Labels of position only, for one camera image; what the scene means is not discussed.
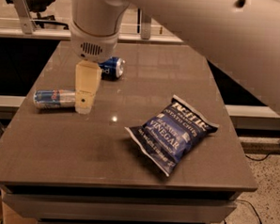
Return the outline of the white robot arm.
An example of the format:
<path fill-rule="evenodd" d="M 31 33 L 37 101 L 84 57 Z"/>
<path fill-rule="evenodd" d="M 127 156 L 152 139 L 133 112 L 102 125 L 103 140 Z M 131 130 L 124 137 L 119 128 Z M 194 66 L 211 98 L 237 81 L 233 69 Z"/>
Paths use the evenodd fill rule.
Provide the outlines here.
<path fill-rule="evenodd" d="M 82 58 L 103 62 L 123 13 L 140 8 L 280 116 L 280 0 L 71 0 L 70 35 Z"/>

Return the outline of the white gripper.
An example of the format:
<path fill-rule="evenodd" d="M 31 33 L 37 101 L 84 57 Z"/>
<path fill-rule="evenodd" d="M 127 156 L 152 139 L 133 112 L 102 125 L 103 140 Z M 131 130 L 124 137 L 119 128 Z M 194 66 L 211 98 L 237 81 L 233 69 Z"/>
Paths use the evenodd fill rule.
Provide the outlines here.
<path fill-rule="evenodd" d="M 118 34 L 95 36 L 70 23 L 70 41 L 76 55 L 90 61 L 75 66 L 75 110 L 89 114 L 101 83 L 101 68 L 97 63 L 109 59 L 117 46 Z"/>

